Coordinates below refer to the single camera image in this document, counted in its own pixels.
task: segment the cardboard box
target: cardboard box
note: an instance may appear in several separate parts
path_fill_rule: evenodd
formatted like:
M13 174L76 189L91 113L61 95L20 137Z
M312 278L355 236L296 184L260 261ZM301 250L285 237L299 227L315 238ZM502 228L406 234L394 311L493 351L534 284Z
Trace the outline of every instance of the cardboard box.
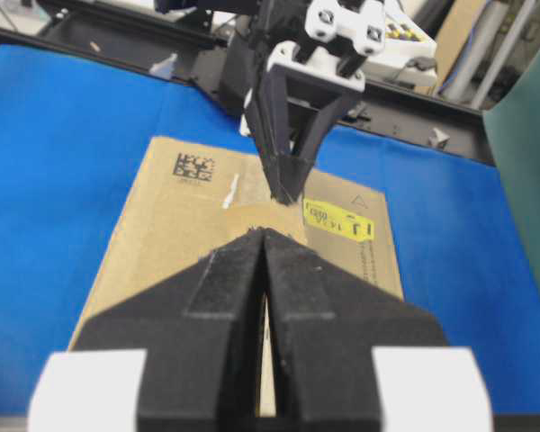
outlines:
M402 298L382 193L313 170L292 206L270 199L258 157L154 138L84 307L84 322L195 264L211 250L273 228L323 258ZM269 326L261 365L262 416L275 412Z

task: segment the warning triangle symbol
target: warning triangle symbol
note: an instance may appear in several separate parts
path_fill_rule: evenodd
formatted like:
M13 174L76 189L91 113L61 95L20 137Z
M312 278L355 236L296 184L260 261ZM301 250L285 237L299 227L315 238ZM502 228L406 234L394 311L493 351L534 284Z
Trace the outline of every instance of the warning triangle symbol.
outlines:
M360 196L360 195L356 196L356 198L352 201L352 204L353 205L359 205L360 207L364 207L365 209L368 208L368 206L366 205L366 203L364 201L364 198L362 198L362 196Z

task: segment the green panel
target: green panel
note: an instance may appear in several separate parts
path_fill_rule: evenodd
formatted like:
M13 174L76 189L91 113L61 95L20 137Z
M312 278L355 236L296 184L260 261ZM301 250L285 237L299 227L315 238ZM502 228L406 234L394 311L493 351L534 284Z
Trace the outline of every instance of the green panel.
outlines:
M540 52L510 94L484 114L484 121L540 290Z

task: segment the blue foam surface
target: blue foam surface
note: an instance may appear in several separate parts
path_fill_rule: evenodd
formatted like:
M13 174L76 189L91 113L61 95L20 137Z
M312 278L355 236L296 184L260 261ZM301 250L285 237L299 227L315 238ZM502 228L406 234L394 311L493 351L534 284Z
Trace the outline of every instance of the blue foam surface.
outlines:
M0 415L64 349L153 135L256 153L197 90L0 49ZM336 128L318 168L386 193L406 298L471 346L497 412L540 412L540 298L498 172Z

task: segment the yellow label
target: yellow label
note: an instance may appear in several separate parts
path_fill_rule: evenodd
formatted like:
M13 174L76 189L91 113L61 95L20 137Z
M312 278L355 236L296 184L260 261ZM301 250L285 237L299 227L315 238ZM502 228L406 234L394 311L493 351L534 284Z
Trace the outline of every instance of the yellow label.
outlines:
M374 222L329 202L304 199L304 219L312 227L357 242L374 240Z

